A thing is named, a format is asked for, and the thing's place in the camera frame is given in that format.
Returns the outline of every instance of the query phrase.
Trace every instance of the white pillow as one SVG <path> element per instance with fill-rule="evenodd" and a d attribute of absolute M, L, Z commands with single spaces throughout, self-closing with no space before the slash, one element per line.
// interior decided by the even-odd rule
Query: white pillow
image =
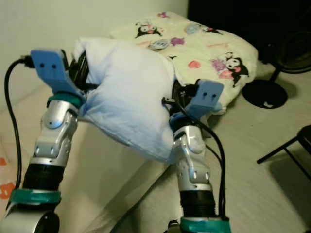
<path fill-rule="evenodd" d="M 89 93 L 81 114 L 143 156 L 172 163 L 173 133 L 161 99 L 172 95 L 174 68 L 163 56 L 116 39 L 81 38 L 74 57 L 86 51 Z"/>

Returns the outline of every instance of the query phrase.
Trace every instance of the pink heart print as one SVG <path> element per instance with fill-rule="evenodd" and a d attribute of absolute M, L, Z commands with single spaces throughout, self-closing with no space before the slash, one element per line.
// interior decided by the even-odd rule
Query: pink heart print
<path fill-rule="evenodd" d="M 190 62 L 190 63 L 188 64 L 188 66 L 189 66 L 190 68 L 200 68 L 201 63 L 198 62 L 198 61 L 193 60 L 192 62 Z"/>

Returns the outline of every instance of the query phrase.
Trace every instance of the gray floor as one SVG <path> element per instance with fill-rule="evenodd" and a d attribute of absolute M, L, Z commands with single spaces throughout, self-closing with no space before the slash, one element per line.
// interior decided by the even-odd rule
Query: gray floor
<path fill-rule="evenodd" d="M 272 72 L 271 66 L 259 63 L 258 78 L 267 79 Z M 226 153 L 227 215 L 232 232 L 302 233 L 311 228 L 311 182 L 293 161 L 280 152 L 256 164 L 258 158 L 311 123 L 311 73 L 281 73 L 277 83 L 289 95 L 283 107 L 260 109 L 240 95 L 225 115 L 211 119 Z M 216 148 L 212 140 L 207 142 Z M 306 166 L 311 165 L 311 156 L 299 143 L 289 150 Z M 209 153 L 207 160 L 218 196 L 218 164 Z M 168 221 L 181 215 L 177 179 L 171 168 L 116 233 L 162 233 Z"/>

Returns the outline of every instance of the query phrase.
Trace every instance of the stool leg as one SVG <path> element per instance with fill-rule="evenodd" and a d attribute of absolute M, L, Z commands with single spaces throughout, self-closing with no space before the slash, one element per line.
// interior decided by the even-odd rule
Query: stool leg
<path fill-rule="evenodd" d="M 282 146 L 280 146 L 279 148 L 276 148 L 274 151 L 272 151 L 271 153 L 267 154 L 266 156 L 263 156 L 261 159 L 257 160 L 258 164 L 261 164 L 263 161 L 265 161 L 266 159 L 269 159 L 270 157 L 272 157 L 273 155 L 275 155 L 276 153 L 278 153 L 279 151 L 287 148 L 290 144 L 294 143 L 295 141 L 297 141 L 297 137 L 294 137 L 293 139 L 289 140 L 288 142 L 286 142 L 285 144 L 283 144 Z"/>
<path fill-rule="evenodd" d="M 286 153 L 291 157 L 291 159 L 295 162 L 295 164 L 301 169 L 301 171 L 308 177 L 308 179 L 311 181 L 311 176 L 309 173 L 304 169 L 304 167 L 298 162 L 298 160 L 288 151 L 287 148 L 284 149 Z"/>

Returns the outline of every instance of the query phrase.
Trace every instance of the black cable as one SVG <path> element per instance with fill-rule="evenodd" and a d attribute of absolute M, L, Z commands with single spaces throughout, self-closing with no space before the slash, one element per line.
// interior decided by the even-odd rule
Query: black cable
<path fill-rule="evenodd" d="M 219 164 L 220 164 L 220 167 L 222 166 L 222 161 L 219 157 L 219 155 L 208 145 L 208 144 L 205 144 L 205 147 L 210 151 L 212 152 L 212 154 L 216 157 L 216 159 L 218 160 Z"/>
<path fill-rule="evenodd" d="M 203 124 L 199 119 L 195 118 L 194 116 L 192 116 L 190 113 L 187 112 L 187 110 L 181 106 L 181 104 L 179 103 L 179 91 L 174 92 L 174 100 L 175 103 L 177 105 L 177 107 L 179 108 L 179 110 L 185 115 L 187 116 L 189 119 L 191 119 L 196 125 L 198 125 L 201 129 L 204 129 L 205 131 L 207 131 L 216 141 L 217 146 L 219 148 L 219 152 L 220 152 L 220 157 L 221 157 L 221 180 L 220 180 L 220 188 L 219 188 L 219 199 L 218 199 L 218 208 L 219 208 L 219 215 L 221 216 L 222 219 L 227 219 L 226 215 L 225 215 L 225 204 L 226 204 L 226 200 L 225 200 L 225 152 L 224 152 L 224 148 L 221 144 L 221 141 L 219 140 L 217 134 L 211 129 L 209 128 L 207 125 Z"/>
<path fill-rule="evenodd" d="M 5 100 L 6 100 L 6 105 L 9 110 L 12 124 L 14 127 L 14 134 L 15 134 L 15 142 L 16 142 L 16 149 L 17 149 L 17 179 L 16 179 L 16 184 L 15 184 L 15 189 L 19 188 L 20 186 L 20 181 L 21 181 L 21 149 L 20 149 L 20 141 L 19 141 L 19 133 L 18 133 L 18 127 L 17 127 L 17 122 L 13 113 L 11 101 L 10 101 L 10 95 L 9 95 L 9 79 L 10 75 L 12 73 L 12 70 L 14 67 L 18 64 L 23 64 L 25 63 L 25 59 L 21 58 L 16 61 L 14 61 L 8 68 L 8 70 L 5 73 L 5 78 L 4 78 L 4 94 L 5 94 Z"/>

